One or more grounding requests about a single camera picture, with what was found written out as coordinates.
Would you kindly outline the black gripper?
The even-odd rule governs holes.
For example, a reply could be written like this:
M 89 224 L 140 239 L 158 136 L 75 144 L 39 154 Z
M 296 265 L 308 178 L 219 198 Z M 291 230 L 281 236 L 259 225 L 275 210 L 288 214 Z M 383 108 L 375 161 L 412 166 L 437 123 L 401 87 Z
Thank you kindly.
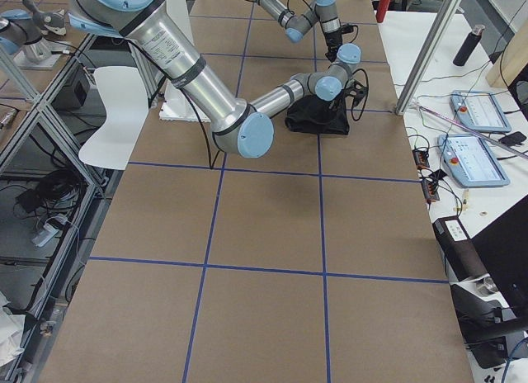
M 323 33 L 328 53 L 336 53 L 342 45 L 342 31 L 335 30 Z

